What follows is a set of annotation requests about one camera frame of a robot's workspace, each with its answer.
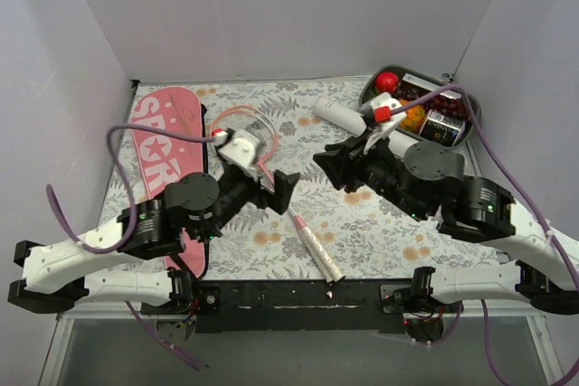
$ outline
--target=black basket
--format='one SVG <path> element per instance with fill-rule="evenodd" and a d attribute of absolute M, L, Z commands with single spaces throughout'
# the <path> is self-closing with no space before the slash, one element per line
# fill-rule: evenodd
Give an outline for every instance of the black basket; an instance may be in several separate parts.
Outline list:
<path fill-rule="evenodd" d="M 379 72 L 377 72 L 372 77 L 372 79 L 370 79 L 370 81 L 368 81 L 366 83 L 364 90 L 362 91 L 362 94 L 360 95 L 360 100 L 358 101 L 360 106 L 362 106 L 368 100 L 375 97 L 374 89 L 375 89 L 376 77 L 378 77 L 378 74 L 380 74 L 382 72 L 393 72 L 394 74 L 396 74 L 400 78 L 400 80 L 402 80 L 402 77 L 404 77 L 405 74 L 412 74 L 413 76 L 416 76 L 419 79 L 430 82 L 432 85 L 435 85 L 437 88 L 440 86 L 444 86 L 446 84 L 446 83 L 442 83 L 439 80 L 435 80 L 432 77 L 425 76 L 424 74 L 421 74 L 420 72 L 408 70 L 407 68 L 401 67 L 400 65 L 386 65 Z M 469 95 L 470 104 L 472 105 L 472 108 L 474 109 L 474 113 L 476 114 L 477 119 L 480 119 L 480 104 L 477 101 L 477 99 L 472 97 L 470 94 L 468 94 L 468 95 Z M 458 148 L 460 146 L 463 146 L 466 143 L 466 141 L 468 140 L 468 138 L 470 137 L 470 134 L 472 133 L 472 129 L 473 129 L 472 123 L 467 120 L 466 124 L 465 124 L 465 128 L 464 128 L 464 133 L 462 134 L 462 136 L 460 136 L 457 143 L 453 146 L 447 146 L 447 147 L 450 149 L 455 149 L 455 148 Z M 413 132 L 405 130 L 404 128 L 401 128 L 401 127 L 398 127 L 397 130 L 400 131 L 401 133 L 404 133 L 407 136 L 410 136 L 410 137 L 416 139 L 416 140 L 428 140 L 424 137 L 420 137 L 420 136 L 414 134 Z"/>

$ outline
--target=red tomato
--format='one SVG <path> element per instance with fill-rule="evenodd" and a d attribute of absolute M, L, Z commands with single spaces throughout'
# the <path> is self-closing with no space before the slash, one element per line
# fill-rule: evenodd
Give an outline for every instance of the red tomato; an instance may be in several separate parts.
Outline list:
<path fill-rule="evenodd" d="M 393 93 L 398 88 L 400 80 L 393 72 L 381 72 L 376 77 L 376 87 L 380 92 Z"/>

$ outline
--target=paper towel roll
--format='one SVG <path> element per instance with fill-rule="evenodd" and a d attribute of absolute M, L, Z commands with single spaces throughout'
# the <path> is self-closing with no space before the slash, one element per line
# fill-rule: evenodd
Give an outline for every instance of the paper towel roll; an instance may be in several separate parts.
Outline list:
<path fill-rule="evenodd" d="M 314 115 L 349 131 L 354 136 L 360 136 L 366 129 L 362 115 L 351 108 L 340 106 L 326 97 L 319 99 L 318 104 L 314 107 Z M 390 134 L 388 147 L 394 154 L 404 157 L 406 150 L 416 142 L 418 140 L 395 130 Z"/>

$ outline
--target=badminton racket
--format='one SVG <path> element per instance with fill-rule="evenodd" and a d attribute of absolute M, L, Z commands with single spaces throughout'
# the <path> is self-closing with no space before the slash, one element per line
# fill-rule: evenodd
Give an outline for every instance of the badminton racket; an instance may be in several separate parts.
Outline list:
<path fill-rule="evenodd" d="M 279 136 L 275 126 L 273 126 L 268 117 L 250 105 L 234 106 L 226 109 L 215 118 L 210 130 L 213 132 L 218 128 L 223 130 L 227 128 L 233 130 L 242 129 L 260 139 L 262 148 L 258 154 L 257 166 L 268 178 L 271 186 L 273 186 L 273 176 L 267 167 L 267 163 L 278 147 Z M 309 230 L 304 220 L 298 216 L 291 207 L 289 208 L 289 216 L 300 239 L 306 245 L 309 254 L 316 262 L 316 265 L 328 284 L 338 282 L 344 278 L 344 275 L 342 275 L 339 268 L 329 257 L 318 238 Z"/>

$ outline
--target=tabletop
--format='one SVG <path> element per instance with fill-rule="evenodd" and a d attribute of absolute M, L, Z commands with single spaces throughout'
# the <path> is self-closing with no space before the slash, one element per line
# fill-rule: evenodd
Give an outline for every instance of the tabletop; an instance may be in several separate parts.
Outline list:
<path fill-rule="evenodd" d="M 491 248 L 450 239 L 435 230 L 435 221 L 417 222 L 367 188 L 338 192 L 312 156 L 324 145 L 349 134 L 313 115 L 320 97 L 355 108 L 364 79 L 244 82 L 138 87 L 133 108 L 148 93 L 166 86 L 192 90 L 207 107 L 206 125 L 223 110 L 251 104 L 270 117 L 280 134 L 280 146 L 268 164 L 286 174 L 300 172 L 292 205 L 318 234 L 328 254 L 348 278 L 410 278 L 413 270 L 477 268 L 498 264 Z M 466 148 L 465 172 L 473 174 Z M 219 162 L 209 154 L 209 173 L 221 174 Z M 119 158 L 128 172 L 135 197 L 145 200 L 146 189 L 138 165 L 133 136 L 124 133 Z M 100 224 L 128 207 L 127 193 L 115 172 L 109 181 Z M 154 272 L 165 269 L 163 259 L 127 264 L 117 269 Z M 210 245 L 206 279 L 322 278 L 297 236 L 290 217 L 246 205 Z"/>

